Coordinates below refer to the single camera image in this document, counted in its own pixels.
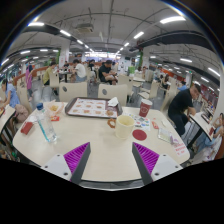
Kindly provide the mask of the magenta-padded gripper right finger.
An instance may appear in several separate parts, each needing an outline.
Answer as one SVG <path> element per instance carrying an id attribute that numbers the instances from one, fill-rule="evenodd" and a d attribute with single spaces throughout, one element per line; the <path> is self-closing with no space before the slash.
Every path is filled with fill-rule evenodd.
<path id="1" fill-rule="evenodd" d="M 182 169 L 168 154 L 157 154 L 138 143 L 132 144 L 132 153 L 144 185 L 164 178 Z"/>

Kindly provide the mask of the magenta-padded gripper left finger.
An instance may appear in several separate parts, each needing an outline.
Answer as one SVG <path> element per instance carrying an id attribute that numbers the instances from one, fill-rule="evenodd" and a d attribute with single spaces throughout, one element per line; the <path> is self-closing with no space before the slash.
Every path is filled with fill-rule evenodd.
<path id="1" fill-rule="evenodd" d="M 79 184 L 90 152 L 90 143 L 87 142 L 64 155 L 56 154 L 42 166 L 42 169 L 72 183 Z"/>

